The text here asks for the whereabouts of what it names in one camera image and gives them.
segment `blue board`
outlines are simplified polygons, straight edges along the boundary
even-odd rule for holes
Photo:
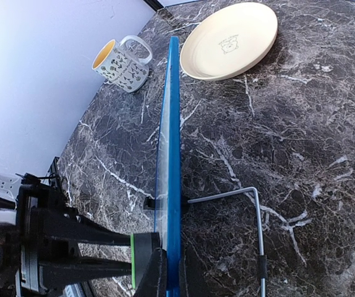
[[[179,297],[181,258],[181,166],[179,39],[171,37],[161,110],[154,229],[168,259],[167,297]]]

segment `printed logo on plate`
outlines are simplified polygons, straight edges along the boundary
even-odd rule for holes
[[[221,46],[221,49],[223,50],[224,54],[228,54],[228,53],[238,49],[237,37],[238,37],[238,34],[230,36],[230,37],[224,39],[222,42],[219,43],[219,45]]]

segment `marble tabletop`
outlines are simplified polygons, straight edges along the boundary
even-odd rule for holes
[[[154,50],[135,93],[103,85],[59,161],[72,205],[121,233],[151,231],[158,125],[169,38],[181,44],[236,0],[159,11],[140,33]],[[182,193],[259,190],[269,296],[355,296],[355,3],[263,0],[278,16],[269,54],[243,75],[181,75]],[[192,205],[182,238],[214,296],[257,296],[255,209],[244,195]],[[83,253],[130,261],[128,248]],[[130,278],[96,281],[132,296]]]

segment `blue edge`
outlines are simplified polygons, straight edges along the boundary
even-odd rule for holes
[[[168,163],[168,281],[167,297],[180,297],[179,261],[181,258],[181,158],[180,158],[180,86],[179,38],[171,37],[166,73],[171,72],[171,102],[169,104]]]

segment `cream plate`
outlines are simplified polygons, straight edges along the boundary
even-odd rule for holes
[[[278,31],[272,9],[246,2],[207,17],[183,45],[183,71],[202,80],[222,80],[255,66],[271,49]]]

